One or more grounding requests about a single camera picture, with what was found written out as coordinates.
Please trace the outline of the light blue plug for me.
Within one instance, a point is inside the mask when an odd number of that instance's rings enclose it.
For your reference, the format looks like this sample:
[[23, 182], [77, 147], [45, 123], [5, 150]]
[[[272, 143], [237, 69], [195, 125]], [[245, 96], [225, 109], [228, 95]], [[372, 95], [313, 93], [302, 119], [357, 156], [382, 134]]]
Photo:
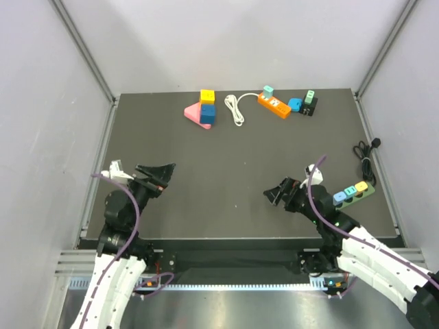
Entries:
[[340, 204], [343, 204], [345, 199], [347, 198], [346, 193], [344, 191], [340, 191], [338, 193], [335, 193], [333, 195], [333, 205], [339, 206]]

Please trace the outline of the teal plug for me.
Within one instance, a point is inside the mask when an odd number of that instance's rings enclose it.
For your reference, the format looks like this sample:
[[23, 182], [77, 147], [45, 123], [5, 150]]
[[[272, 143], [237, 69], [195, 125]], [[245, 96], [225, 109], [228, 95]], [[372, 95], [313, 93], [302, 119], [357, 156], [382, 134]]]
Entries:
[[346, 195], [346, 199], [351, 199], [354, 196], [356, 196], [357, 194], [357, 189], [355, 188], [355, 186], [349, 186], [347, 188], [344, 189], [344, 193]]

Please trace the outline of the pink triangular socket adapter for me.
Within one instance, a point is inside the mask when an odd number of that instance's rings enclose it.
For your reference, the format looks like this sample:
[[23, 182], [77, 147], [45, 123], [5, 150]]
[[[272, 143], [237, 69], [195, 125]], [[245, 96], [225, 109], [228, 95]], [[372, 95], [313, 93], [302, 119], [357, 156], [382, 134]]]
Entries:
[[184, 109], [184, 116], [192, 121], [193, 123], [199, 125], [200, 127], [203, 127], [206, 130], [211, 129], [211, 124], [203, 124], [200, 122], [200, 111], [201, 111], [201, 105], [200, 103], [195, 103], [191, 106], [188, 106]]

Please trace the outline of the yellow plug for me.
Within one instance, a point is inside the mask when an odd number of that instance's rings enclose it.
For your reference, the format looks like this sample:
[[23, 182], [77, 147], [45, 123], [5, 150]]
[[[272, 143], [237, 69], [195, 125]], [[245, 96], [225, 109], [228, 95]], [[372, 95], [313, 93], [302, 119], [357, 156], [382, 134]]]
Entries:
[[365, 181], [358, 182], [354, 185], [356, 193], [355, 195], [360, 195], [368, 190], [368, 184]]

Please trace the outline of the blue cube plug adapter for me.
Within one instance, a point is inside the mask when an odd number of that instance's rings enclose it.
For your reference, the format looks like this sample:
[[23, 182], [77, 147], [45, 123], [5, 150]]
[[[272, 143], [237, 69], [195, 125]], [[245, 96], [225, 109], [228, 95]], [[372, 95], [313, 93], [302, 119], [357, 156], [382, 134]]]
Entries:
[[200, 106], [200, 123], [213, 125], [216, 118], [216, 107], [213, 104], [202, 104]]

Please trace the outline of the green power strip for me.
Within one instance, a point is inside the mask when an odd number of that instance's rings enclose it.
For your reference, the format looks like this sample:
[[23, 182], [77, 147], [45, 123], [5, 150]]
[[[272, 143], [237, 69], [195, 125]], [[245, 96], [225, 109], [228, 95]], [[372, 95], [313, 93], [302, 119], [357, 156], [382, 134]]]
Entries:
[[335, 208], [336, 209], [343, 209], [343, 208], [345, 208], [347, 206], [350, 206], [350, 205], [354, 204], [355, 202], [359, 202], [360, 200], [362, 200], [362, 199], [364, 199], [364, 198], [366, 198], [368, 196], [371, 196], [375, 192], [375, 188], [370, 183], [367, 182], [367, 184], [368, 184], [368, 190], [367, 191], [363, 192], [360, 195], [356, 195], [356, 196], [354, 196], [351, 199], [345, 199], [343, 204], [340, 204], [339, 206], [335, 206]]

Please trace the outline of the yellow cube plug adapter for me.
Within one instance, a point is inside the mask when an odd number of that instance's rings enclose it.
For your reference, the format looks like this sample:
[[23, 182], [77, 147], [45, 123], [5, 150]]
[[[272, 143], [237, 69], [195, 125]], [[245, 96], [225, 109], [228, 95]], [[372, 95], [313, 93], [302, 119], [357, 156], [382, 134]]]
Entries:
[[215, 103], [215, 91], [202, 89], [200, 91], [200, 103], [203, 105], [213, 105]]

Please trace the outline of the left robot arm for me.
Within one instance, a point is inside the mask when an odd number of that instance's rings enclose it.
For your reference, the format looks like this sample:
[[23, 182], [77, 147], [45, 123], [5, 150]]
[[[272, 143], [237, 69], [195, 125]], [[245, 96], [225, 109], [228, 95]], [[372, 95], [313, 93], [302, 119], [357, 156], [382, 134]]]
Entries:
[[93, 178], [116, 186], [104, 200], [104, 227], [98, 238], [94, 267], [84, 301], [72, 328], [119, 328], [126, 306], [140, 289], [143, 272], [156, 267], [158, 254], [139, 237], [141, 214], [151, 199], [168, 187], [174, 163], [157, 167], [138, 164], [127, 174], [120, 160]]

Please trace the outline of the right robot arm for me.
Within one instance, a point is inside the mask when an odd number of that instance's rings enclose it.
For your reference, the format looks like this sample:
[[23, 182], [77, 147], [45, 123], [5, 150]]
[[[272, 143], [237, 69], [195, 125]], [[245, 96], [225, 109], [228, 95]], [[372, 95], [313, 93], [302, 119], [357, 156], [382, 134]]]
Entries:
[[342, 212], [358, 202], [372, 186], [361, 181], [334, 195], [322, 185], [285, 178], [264, 191], [271, 205], [284, 203], [287, 212], [299, 212], [316, 226], [324, 244], [308, 258], [307, 273], [346, 272], [386, 296], [413, 328], [438, 327], [438, 274], [411, 263], [373, 237], [364, 226]]

